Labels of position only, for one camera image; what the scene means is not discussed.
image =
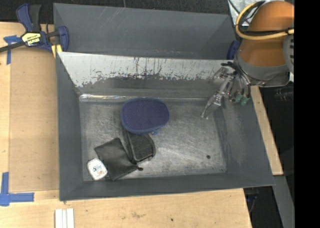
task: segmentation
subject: black pouch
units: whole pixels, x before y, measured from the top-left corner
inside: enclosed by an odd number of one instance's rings
[[[156,154],[156,146],[148,134],[133,134],[125,130],[125,139],[129,145],[128,154],[132,163],[137,164],[145,159],[151,159]]]
[[[119,138],[100,145],[94,148],[94,150],[107,168],[108,176],[111,180],[119,179],[139,169],[139,167],[133,164],[128,158],[127,152]]]

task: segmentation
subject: wooden board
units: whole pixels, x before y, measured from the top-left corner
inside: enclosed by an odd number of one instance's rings
[[[19,23],[1,23],[0,38],[24,33]],[[7,53],[1,53],[1,70],[6,79],[1,89],[10,90],[10,115],[8,100],[2,100],[1,115],[10,120],[2,122],[1,152],[8,151],[9,139],[9,191],[37,191],[58,189],[57,143],[57,84],[53,55],[36,48],[19,47],[11,51],[11,64],[6,65]]]
[[[57,208],[74,209],[80,227],[252,227],[242,189],[60,202],[58,191],[0,207],[0,227],[54,227]]]
[[[0,47],[7,45],[3,38],[15,30],[15,26],[10,24],[1,25]],[[10,67],[7,65],[7,53],[0,53],[0,171],[9,170]]]
[[[251,95],[272,173],[273,175],[283,175],[284,171],[281,166],[274,135],[272,134],[267,112],[258,86],[251,87]]]

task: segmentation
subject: clamp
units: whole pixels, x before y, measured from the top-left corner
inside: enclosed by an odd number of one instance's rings
[[[39,24],[40,8],[41,5],[29,4],[23,4],[18,7],[16,16],[19,23],[24,26],[25,33],[20,37],[21,42],[1,47],[0,52],[9,51],[24,45],[27,47],[37,47],[52,53],[53,44],[50,42],[50,38],[55,36],[60,37],[62,50],[66,51],[68,49],[69,35],[65,26],[60,26],[56,31],[51,33],[41,31]]]
[[[2,174],[0,206],[9,206],[13,202],[33,202],[34,192],[8,193],[9,172]]]

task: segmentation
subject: gray bin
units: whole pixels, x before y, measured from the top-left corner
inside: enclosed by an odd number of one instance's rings
[[[234,40],[229,16],[55,4],[54,23],[70,35],[56,57],[60,200],[274,184],[252,101],[224,101],[201,118]],[[157,153],[143,171],[93,181],[94,147],[115,137],[127,147],[120,108],[135,97],[169,108],[151,134]]]

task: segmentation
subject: bin floor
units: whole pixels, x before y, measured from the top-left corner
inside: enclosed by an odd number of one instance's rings
[[[121,179],[226,172],[225,157],[215,119],[203,119],[205,99],[161,98],[170,119],[158,134],[150,134],[156,155],[139,163],[143,171],[134,171]],[[125,100],[80,101],[83,180],[92,180],[87,162],[97,157],[94,148],[119,137],[126,147],[120,120]]]

